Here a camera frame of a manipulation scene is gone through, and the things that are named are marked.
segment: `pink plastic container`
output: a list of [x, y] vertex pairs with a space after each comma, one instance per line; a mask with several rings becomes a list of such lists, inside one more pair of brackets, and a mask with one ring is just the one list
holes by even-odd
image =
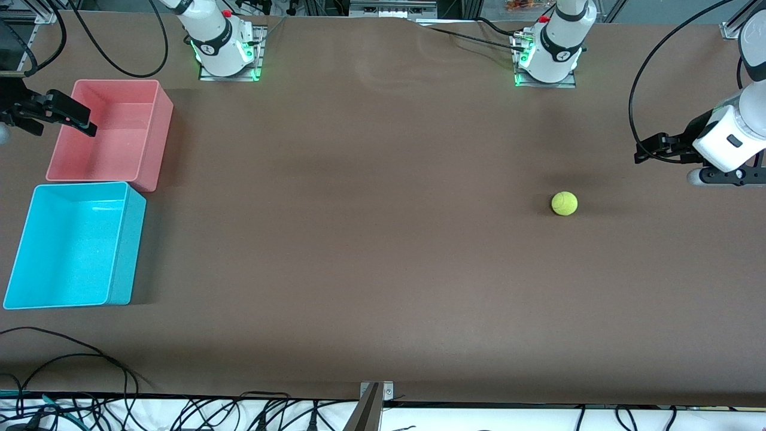
[[95, 137], [62, 127], [48, 181], [127, 181], [142, 192], [157, 189], [173, 102], [154, 80], [74, 83], [72, 98], [90, 108]]

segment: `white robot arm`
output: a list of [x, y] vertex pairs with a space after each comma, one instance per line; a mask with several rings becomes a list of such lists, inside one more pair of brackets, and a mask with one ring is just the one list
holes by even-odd
[[558, 0], [550, 20], [525, 28], [532, 43], [519, 67], [543, 83], [564, 80], [577, 67], [582, 42], [596, 22], [596, 15], [593, 0]]
[[[679, 156], [678, 163], [701, 163], [687, 176], [695, 186], [763, 186], [766, 149], [766, 4], [740, 30], [739, 51], [754, 81], [692, 120], [674, 137], [658, 133], [637, 144], [636, 163]], [[755, 164], [746, 163], [755, 156]]]
[[211, 74], [227, 77], [254, 61], [247, 46], [253, 25], [222, 12], [215, 0], [160, 0], [178, 16], [191, 38], [197, 59]]

